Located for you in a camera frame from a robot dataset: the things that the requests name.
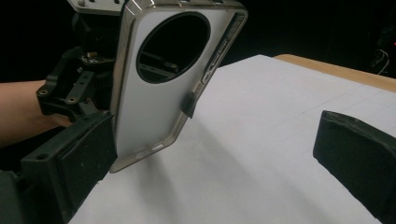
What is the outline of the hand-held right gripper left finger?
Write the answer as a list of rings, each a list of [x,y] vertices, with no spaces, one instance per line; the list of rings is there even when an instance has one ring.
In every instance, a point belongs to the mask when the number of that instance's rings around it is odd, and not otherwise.
[[[79,119],[21,160],[34,187],[35,224],[67,224],[117,158],[112,115]]]

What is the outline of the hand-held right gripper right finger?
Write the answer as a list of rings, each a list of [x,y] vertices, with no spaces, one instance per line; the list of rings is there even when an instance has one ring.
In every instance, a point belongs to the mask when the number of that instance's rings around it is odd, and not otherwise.
[[[396,224],[396,137],[324,111],[313,156],[382,224]]]

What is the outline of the white paper sheet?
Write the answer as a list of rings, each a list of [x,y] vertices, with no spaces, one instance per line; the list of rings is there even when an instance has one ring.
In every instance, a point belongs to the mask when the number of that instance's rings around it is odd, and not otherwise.
[[[223,66],[177,141],[71,224],[379,224],[313,156],[325,110],[396,136],[395,92],[262,55]]]

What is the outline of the wooden table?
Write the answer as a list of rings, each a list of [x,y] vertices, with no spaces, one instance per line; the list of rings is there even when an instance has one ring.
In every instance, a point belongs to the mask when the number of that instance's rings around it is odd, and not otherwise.
[[[292,54],[277,55],[275,56],[275,59],[295,65],[300,65],[302,67],[316,70],[332,76],[359,82],[361,84],[379,88],[381,90],[392,91],[396,93],[396,79],[394,78],[382,77],[380,75],[375,75],[372,73],[367,73],[340,65],[307,59]]]

